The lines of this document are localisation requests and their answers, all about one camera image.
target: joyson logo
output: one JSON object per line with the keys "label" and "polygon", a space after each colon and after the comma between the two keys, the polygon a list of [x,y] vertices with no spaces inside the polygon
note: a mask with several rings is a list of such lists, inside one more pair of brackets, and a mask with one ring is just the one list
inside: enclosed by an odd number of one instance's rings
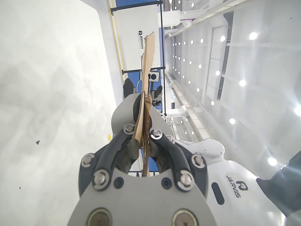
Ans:
{"label": "joyson logo", "polygon": [[138,36],[139,48],[144,49],[142,31],[138,31],[137,36]]}

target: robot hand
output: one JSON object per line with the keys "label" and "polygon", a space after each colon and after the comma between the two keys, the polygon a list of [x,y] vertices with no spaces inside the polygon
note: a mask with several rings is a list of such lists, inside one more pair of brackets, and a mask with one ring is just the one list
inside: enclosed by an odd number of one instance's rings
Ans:
{"label": "robot hand", "polygon": [[206,180],[205,160],[201,156],[191,158],[188,150],[175,144],[171,130],[153,107],[151,156],[160,174],[148,178],[127,174],[139,156],[132,139],[137,104],[139,94],[129,95],[112,116],[111,142],[83,157],[79,170],[80,200],[68,226],[216,225],[203,195],[205,190],[197,185],[200,177]]}

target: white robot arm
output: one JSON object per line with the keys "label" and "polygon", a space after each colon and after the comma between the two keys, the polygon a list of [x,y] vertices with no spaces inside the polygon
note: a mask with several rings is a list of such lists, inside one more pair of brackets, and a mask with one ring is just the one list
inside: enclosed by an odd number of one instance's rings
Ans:
{"label": "white robot arm", "polygon": [[260,180],[240,164],[225,160],[225,148],[218,141],[175,140],[154,107],[150,155],[160,174],[128,175],[139,156],[131,138],[139,104],[139,94],[127,96],[112,116],[111,142],[83,157],[80,200],[68,226],[280,226],[300,209],[300,202],[291,206],[273,193],[273,181]]}

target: gray metal plate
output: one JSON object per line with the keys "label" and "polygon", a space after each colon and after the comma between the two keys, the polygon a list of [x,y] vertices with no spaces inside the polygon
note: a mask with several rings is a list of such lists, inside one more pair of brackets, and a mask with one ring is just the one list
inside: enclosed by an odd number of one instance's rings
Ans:
{"label": "gray metal plate", "polygon": [[[124,179],[124,186],[116,189],[113,181]],[[191,211],[198,225],[215,226],[216,222],[197,186],[190,192],[180,192],[174,184],[169,190],[161,186],[163,178],[173,181],[169,169],[160,175],[139,178],[114,169],[110,187],[98,192],[88,186],[76,205],[67,226],[84,226],[87,217],[96,208],[105,208],[112,215],[112,225],[153,226],[172,225],[174,214],[180,209]]]}

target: round ceiling light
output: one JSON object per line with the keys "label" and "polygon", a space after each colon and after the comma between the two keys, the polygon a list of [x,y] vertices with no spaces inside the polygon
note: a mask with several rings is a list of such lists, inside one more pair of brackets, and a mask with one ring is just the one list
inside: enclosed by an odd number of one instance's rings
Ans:
{"label": "round ceiling light", "polygon": [[298,105],[295,109],[294,112],[296,113],[297,116],[301,116],[301,105]]}
{"label": "round ceiling light", "polygon": [[244,79],[240,80],[240,81],[239,81],[239,85],[240,85],[241,87],[244,87],[244,86],[246,85],[246,81],[245,81]]}
{"label": "round ceiling light", "polygon": [[257,38],[257,36],[258,36],[257,33],[252,32],[252,33],[250,33],[250,35],[249,35],[249,39],[250,39],[250,40],[255,40],[255,39]]}
{"label": "round ceiling light", "polygon": [[271,166],[275,166],[275,165],[277,165],[277,160],[271,157],[271,158],[268,158],[268,163]]}

